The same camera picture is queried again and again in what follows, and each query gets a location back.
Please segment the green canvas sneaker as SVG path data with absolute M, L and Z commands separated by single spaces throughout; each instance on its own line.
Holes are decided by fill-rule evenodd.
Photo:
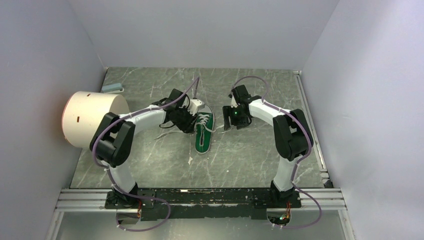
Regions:
M 208 105 L 205 105 L 204 108 L 201 109 L 198 112 L 198 114 L 200 114 L 200 113 L 210 113 L 215 117 L 212 109 Z M 210 132 L 206 132 L 206 131 L 205 132 L 196 132 L 196 134 L 195 134 L 195 150 L 199 154 L 207 153 L 209 151 L 210 147 L 211 147 L 211 138 L 212 138 L 212 133 L 210 133 Z

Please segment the white shoelace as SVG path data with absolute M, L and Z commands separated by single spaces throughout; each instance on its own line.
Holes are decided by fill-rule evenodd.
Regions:
M 211 113 L 201 112 L 197 115 L 197 119 L 194 124 L 194 130 L 196 132 L 209 132 L 215 133 L 217 130 L 224 128 L 225 125 L 221 124 L 219 126 L 215 126 L 215 118 Z

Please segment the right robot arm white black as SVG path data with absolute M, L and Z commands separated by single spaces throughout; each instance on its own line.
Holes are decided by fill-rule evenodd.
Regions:
M 279 163 L 270 184 L 270 202 L 282 207 L 295 194 L 294 178 L 299 162 L 313 146 L 313 138 L 301 109 L 286 110 L 273 105 L 261 96 L 252 96 L 244 85 L 234 87 L 229 97 L 230 105 L 222 108 L 224 130 L 242 129 L 258 118 L 273 128 L 275 148 Z

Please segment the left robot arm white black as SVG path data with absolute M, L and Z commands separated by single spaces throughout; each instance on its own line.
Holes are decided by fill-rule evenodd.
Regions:
M 138 205 L 152 208 L 155 195 L 140 193 L 127 163 L 134 137 L 168 122 L 185 134 L 193 133 L 198 112 L 204 106 L 203 101 L 190 98 L 174 88 L 168 97 L 144 109 L 124 114 L 108 112 L 103 116 L 89 149 L 95 157 L 95 163 L 103 167 L 111 178 L 111 191 L 104 205 L 106 209 L 129 209 Z

